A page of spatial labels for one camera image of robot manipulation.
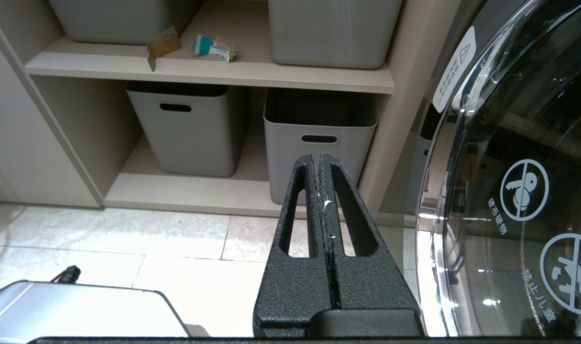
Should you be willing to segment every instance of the beige cabinet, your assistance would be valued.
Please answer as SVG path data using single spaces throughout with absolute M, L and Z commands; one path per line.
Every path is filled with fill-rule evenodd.
M 0 201 L 99 206 L 1 50 Z
M 459 2 L 404 0 L 386 63 L 374 70 L 275 63 L 266 1 L 206 0 L 181 35 L 183 48 L 157 61 L 154 72 L 144 46 L 71 41 L 47 0 L 0 0 L 0 44 L 39 109 L 41 124 L 48 125 L 58 142 L 55 150 L 66 154 L 64 161 L 72 165 L 57 161 L 55 173 L 64 176 L 54 179 L 72 179 L 75 189 L 85 184 L 94 202 L 106 206 L 278 216 L 281 206 L 269 196 L 264 146 L 266 88 L 370 93 L 379 125 L 355 182 L 376 217 Z M 190 48 L 196 32 L 236 43 L 236 61 L 194 56 Z M 235 174 L 213 178 L 163 172 L 124 92 L 129 80 L 251 87 L 252 127 Z M 20 132 L 16 122 L 12 130 Z M 72 190 L 76 197 L 87 192 Z M 61 202 L 58 196 L 46 196 L 39 201 Z M 36 198 L 33 194 L 28 201 Z M 296 216 L 304 218 L 305 207 L 297 207 Z

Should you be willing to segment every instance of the washing machine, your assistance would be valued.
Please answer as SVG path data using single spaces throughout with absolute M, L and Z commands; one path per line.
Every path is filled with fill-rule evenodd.
M 581 336 L 581 0 L 488 0 L 432 98 L 429 336 Z

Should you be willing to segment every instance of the white floor tile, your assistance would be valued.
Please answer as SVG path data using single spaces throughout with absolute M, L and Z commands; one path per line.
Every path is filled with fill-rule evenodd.
M 417 288 L 417 274 L 415 270 L 405 270 L 403 273 L 403 277 L 407 281 L 407 285 L 411 289 L 413 293 L 413 297 L 416 299 L 418 304 L 420 304 L 420 292 Z
M 393 255 L 399 270 L 403 272 L 403 228 L 378 226 L 377 229 L 386 242 L 388 251 Z
M 0 204 L 0 245 L 218 259 L 229 218 Z
M 223 259 L 266 262 L 277 220 L 272 217 L 231 216 Z M 354 248 L 345 222 L 341 223 L 341 229 L 345 253 L 354 256 Z M 309 257 L 306 220 L 295 220 L 288 254 L 291 257 Z
M 403 268 L 416 269 L 416 229 L 403 229 Z
M 78 283 L 131 287 L 143 256 L 116 253 L 0 247 L 0 288 L 18 280 L 50 281 L 77 265 Z
M 165 294 L 182 321 L 212 337 L 251 337 L 264 263 L 146 257 L 133 287 Z

